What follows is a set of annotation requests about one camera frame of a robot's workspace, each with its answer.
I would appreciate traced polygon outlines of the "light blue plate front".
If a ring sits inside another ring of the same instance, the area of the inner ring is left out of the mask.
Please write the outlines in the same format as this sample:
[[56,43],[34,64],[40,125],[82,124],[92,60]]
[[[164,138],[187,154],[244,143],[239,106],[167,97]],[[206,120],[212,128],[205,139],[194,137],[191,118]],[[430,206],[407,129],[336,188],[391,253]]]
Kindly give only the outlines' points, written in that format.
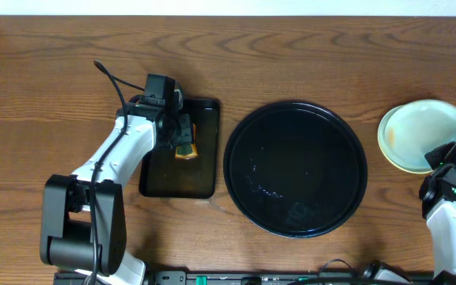
[[456,107],[445,101],[420,100],[404,104],[386,125],[389,157],[406,169],[431,169],[424,155],[456,140]]

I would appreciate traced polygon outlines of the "light blue plate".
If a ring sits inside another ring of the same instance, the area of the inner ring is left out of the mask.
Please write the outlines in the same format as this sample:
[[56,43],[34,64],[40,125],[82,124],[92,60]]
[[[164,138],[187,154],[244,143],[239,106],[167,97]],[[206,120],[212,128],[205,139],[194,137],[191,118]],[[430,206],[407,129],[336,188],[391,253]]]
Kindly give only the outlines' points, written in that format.
[[456,140],[456,107],[445,101],[420,100],[404,104],[386,125],[389,157],[406,169],[431,169],[424,155]]
[[396,106],[392,109],[390,109],[381,119],[379,125],[378,125],[378,130],[377,130],[377,138],[378,138],[378,147],[380,151],[382,152],[382,155],[385,157],[385,159],[394,167],[397,169],[404,171],[406,173],[412,173],[412,174],[427,174],[431,173],[432,170],[430,168],[428,169],[406,169],[398,165],[395,161],[393,161],[389,155],[388,152],[386,151],[386,143],[384,139],[384,134],[385,134],[385,129],[388,121],[390,120],[390,117],[399,109],[401,108],[401,105]]

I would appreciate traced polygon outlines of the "orange green scrub sponge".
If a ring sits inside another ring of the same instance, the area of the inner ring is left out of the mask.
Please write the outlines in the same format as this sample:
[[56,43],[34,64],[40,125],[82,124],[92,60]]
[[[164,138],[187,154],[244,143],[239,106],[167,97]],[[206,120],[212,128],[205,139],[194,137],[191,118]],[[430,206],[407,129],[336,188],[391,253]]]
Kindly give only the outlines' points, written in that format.
[[193,124],[192,137],[193,141],[191,144],[178,146],[175,152],[175,159],[188,160],[198,157],[198,151],[196,147],[196,125]]

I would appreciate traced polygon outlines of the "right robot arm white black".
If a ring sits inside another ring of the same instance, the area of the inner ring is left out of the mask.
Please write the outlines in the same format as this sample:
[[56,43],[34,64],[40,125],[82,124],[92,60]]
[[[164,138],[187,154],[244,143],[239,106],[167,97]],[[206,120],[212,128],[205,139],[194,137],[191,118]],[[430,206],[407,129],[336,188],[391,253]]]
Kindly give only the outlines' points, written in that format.
[[431,232],[435,278],[456,284],[456,140],[425,154],[432,168],[420,186],[422,216]]

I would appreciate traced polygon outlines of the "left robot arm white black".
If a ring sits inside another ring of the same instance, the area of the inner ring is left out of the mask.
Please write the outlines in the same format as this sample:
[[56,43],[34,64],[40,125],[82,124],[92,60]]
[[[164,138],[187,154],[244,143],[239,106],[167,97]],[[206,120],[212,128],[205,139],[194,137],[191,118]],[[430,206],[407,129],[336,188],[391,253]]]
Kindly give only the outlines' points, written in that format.
[[189,115],[116,118],[96,153],[69,176],[52,175],[44,185],[40,259],[71,269],[90,282],[140,284],[146,265],[126,250],[123,190],[139,162],[158,146],[167,127],[171,144],[189,144]]

